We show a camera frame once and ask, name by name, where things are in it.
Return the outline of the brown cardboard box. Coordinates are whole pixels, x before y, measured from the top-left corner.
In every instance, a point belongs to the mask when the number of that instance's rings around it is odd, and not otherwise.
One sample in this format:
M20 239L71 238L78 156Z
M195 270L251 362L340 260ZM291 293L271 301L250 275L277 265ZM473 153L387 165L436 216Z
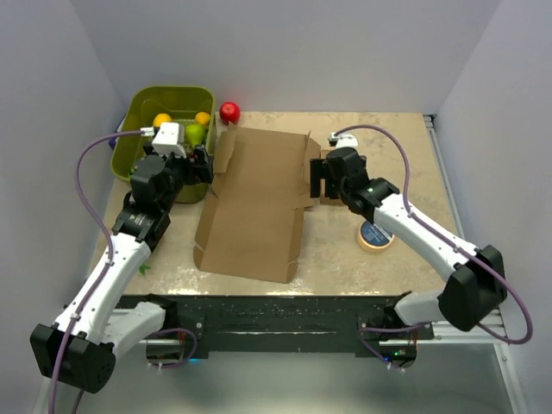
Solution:
M231 126L214 154L193 259L204 272L287 284L298 268L310 162L320 145L307 134Z

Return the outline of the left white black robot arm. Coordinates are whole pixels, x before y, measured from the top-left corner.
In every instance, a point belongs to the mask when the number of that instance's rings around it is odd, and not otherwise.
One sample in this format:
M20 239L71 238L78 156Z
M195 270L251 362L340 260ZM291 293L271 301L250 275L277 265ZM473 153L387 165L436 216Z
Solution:
M178 307L149 294L115 323L110 321L129 281L158 246L170 211L186 185L213 180L204 146L185 157L153 148L136 161L108 245L76 298L55 321L37 325L29 338L41 374L85 392L99 392L116 362L141 340L169 338L179 329Z

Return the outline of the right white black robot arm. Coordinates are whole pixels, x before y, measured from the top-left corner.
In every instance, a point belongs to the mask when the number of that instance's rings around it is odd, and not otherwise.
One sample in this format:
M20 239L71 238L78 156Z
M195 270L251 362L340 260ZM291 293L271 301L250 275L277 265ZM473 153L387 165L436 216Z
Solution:
M440 321L469 331L506 299L504 262L496 248L477 248L431 220L421 224L421 211L405 204L388 180L369 178L366 159L354 148L310 160L310 194L340 199L351 212L402 240L444 280L440 291L403 293L386 307L376 326L389 336L402 339L415 325Z

